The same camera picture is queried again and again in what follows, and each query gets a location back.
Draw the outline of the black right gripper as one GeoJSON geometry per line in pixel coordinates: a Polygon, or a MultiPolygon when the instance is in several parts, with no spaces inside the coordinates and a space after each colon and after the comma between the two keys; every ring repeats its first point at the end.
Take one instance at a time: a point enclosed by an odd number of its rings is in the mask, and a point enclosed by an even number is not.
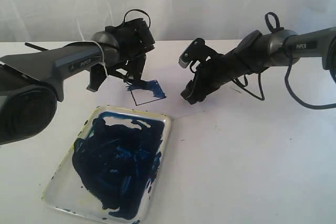
{"type": "Polygon", "coordinates": [[[225,55],[217,54],[196,67],[194,79],[186,85],[181,96],[191,105],[202,102],[206,93],[247,73],[248,65],[233,50],[225,55]]]}

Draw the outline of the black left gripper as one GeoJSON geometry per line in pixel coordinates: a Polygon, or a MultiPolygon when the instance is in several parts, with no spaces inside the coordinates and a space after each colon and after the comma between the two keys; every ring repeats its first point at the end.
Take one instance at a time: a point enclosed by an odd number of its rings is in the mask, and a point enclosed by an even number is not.
{"type": "MultiPolygon", "coordinates": [[[[105,32],[111,35],[115,41],[112,48],[116,50],[119,59],[116,63],[107,63],[108,74],[115,77],[125,77],[123,66],[128,60],[148,53],[154,49],[155,40],[143,18],[123,21],[119,26],[107,26],[105,32]]],[[[104,66],[94,65],[90,68],[90,80],[86,87],[91,92],[97,92],[107,78],[104,66]]]]}

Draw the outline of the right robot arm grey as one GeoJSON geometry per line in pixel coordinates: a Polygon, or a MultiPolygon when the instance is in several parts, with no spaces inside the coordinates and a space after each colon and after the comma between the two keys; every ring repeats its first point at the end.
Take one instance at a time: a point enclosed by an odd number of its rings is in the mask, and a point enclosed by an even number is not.
{"type": "Polygon", "coordinates": [[[335,108],[335,104],[312,105],[305,103],[293,92],[289,84],[292,66],[301,58],[321,58],[322,67],[335,78],[335,28],[327,28],[298,35],[280,28],[263,35],[255,30],[236,48],[226,54],[217,53],[201,38],[195,39],[179,57],[182,68],[192,68],[194,78],[188,82],[181,96],[189,103],[202,102],[222,85],[233,82],[246,91],[248,81],[239,77],[261,75],[270,67],[287,67],[285,86],[289,94],[302,106],[313,110],[335,108]]]}

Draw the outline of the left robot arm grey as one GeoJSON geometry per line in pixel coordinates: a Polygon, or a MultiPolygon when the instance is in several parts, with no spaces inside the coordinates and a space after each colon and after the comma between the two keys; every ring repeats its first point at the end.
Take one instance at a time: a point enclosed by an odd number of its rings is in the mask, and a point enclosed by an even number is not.
{"type": "Polygon", "coordinates": [[[142,84],[146,54],[155,43],[150,26],[143,18],[124,20],[90,41],[1,57],[1,143],[43,131],[64,100],[64,81],[83,71],[89,72],[87,89],[92,92],[110,76],[142,84]]]}

